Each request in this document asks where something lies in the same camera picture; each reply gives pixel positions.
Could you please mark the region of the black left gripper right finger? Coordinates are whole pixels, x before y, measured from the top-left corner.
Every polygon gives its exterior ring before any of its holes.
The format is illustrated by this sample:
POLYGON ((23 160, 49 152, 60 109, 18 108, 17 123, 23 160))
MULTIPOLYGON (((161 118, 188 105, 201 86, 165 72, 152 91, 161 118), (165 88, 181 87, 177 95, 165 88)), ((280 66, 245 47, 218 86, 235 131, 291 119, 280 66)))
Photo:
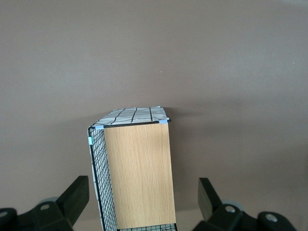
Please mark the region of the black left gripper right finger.
POLYGON ((198 204, 203 216, 195 231, 295 231, 281 214, 260 212, 257 218, 232 204, 224 204, 208 178, 198 181, 198 204))

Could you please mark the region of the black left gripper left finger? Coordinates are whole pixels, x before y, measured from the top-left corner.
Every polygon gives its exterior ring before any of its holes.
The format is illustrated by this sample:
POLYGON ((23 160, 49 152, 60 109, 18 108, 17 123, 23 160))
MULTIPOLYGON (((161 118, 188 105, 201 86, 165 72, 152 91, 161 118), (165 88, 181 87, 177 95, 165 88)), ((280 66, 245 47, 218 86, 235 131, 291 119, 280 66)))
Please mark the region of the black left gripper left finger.
POLYGON ((14 208, 0 210, 2 231, 72 231, 89 202, 89 177, 78 176, 56 201, 38 204, 21 215, 14 208))

